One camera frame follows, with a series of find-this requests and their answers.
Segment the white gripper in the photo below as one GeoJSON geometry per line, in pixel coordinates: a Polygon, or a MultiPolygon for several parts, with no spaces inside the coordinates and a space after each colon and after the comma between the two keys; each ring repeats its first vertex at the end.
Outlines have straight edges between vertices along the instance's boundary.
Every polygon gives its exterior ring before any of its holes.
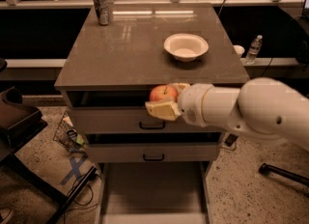
{"type": "Polygon", "coordinates": [[[170,83],[170,86],[179,94],[178,104],[172,100],[147,101],[145,105],[148,113],[164,121],[176,121],[182,114],[184,121],[189,125],[207,126],[203,115],[203,111],[206,109],[203,102],[206,93],[213,85],[170,83]]]}

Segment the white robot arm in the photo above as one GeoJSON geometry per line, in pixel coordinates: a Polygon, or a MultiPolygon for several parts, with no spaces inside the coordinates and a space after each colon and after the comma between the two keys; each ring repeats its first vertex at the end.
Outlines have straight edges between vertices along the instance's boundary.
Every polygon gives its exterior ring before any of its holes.
{"type": "Polygon", "coordinates": [[[171,83],[177,94],[145,102],[160,120],[178,118],[192,126],[215,126],[267,146],[292,142],[309,151],[309,98],[288,85],[255,78],[240,88],[171,83]]]}

